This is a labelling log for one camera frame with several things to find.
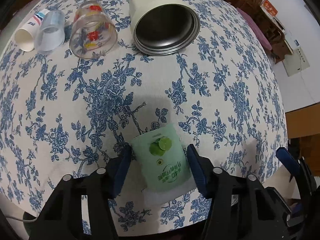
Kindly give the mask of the green lime yogurt cup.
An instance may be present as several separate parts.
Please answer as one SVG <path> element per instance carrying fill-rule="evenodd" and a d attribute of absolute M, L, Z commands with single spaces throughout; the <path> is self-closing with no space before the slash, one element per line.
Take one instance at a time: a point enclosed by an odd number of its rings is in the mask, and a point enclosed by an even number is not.
<path fill-rule="evenodd" d="M 147 188 L 152 192 L 172 190 L 191 177 L 180 138 L 172 124 L 133 138 L 131 147 Z"/>

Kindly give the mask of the glass cup with red print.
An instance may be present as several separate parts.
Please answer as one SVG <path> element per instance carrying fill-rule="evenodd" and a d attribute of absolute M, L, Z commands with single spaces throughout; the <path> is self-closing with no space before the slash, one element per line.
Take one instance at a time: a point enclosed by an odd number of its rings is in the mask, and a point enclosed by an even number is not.
<path fill-rule="evenodd" d="M 98 1 L 80 4 L 69 39 L 73 55 L 85 60 L 105 56 L 116 45 L 117 39 L 116 27 Z"/>

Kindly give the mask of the clear frosted plastic cup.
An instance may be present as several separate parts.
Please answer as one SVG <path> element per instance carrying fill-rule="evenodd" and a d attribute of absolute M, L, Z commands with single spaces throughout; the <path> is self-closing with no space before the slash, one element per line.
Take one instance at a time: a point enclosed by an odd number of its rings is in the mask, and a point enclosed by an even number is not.
<path fill-rule="evenodd" d="M 48 12 L 34 40 L 35 50 L 42 55 L 51 54 L 65 40 L 65 14 L 61 10 Z"/>

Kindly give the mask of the white striped paper cup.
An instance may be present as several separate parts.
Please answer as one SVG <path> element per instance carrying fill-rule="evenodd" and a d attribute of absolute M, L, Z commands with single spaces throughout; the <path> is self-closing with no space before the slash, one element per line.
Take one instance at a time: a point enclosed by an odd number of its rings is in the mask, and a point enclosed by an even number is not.
<path fill-rule="evenodd" d="M 48 9 L 42 9 L 29 18 L 29 20 L 16 31 L 14 39 L 22 51 L 29 52 L 34 49 L 36 34 L 48 12 Z"/>

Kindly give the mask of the blue floral tablecloth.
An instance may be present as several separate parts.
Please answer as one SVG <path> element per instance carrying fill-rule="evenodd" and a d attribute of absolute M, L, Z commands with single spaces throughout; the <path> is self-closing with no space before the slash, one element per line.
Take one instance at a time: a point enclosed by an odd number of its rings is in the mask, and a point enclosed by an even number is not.
<path fill-rule="evenodd" d="M 61 10 L 66 34 L 81 3 L 41 0 L 32 12 Z M 118 32 L 106 55 L 84 60 L 65 42 L 49 55 L 1 53 L 1 196 L 38 215 L 65 174 L 91 174 L 132 138 L 174 125 L 183 145 L 233 176 L 260 181 L 280 167 L 285 112 L 269 59 L 243 17 L 222 0 L 182 0 L 200 18 L 187 48 L 141 53 L 129 0 L 99 1 Z"/>

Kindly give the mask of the cream steel tumbler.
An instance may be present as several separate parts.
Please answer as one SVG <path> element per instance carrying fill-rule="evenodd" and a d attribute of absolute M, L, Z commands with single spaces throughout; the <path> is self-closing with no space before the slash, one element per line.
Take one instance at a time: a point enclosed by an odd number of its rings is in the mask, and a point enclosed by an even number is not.
<path fill-rule="evenodd" d="M 133 41 L 147 55 L 173 54 L 200 32 L 197 13 L 181 0 L 129 0 L 129 13 Z"/>

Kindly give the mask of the red sign card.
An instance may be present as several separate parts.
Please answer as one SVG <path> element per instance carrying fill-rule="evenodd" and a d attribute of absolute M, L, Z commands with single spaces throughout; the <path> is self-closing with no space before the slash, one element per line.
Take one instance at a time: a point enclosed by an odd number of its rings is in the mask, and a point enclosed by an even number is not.
<path fill-rule="evenodd" d="M 272 5 L 272 3 L 269 0 L 263 0 L 260 7 L 271 17 L 275 17 L 278 13 L 277 9 Z"/>

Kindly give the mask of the white wall electrical box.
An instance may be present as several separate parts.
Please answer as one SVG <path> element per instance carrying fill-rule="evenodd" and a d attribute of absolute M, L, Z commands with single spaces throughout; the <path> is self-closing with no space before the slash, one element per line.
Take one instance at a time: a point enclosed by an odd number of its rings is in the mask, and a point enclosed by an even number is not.
<path fill-rule="evenodd" d="M 292 55 L 285 55 L 283 65 L 288 76 L 293 76 L 310 67 L 301 47 L 296 48 Z"/>

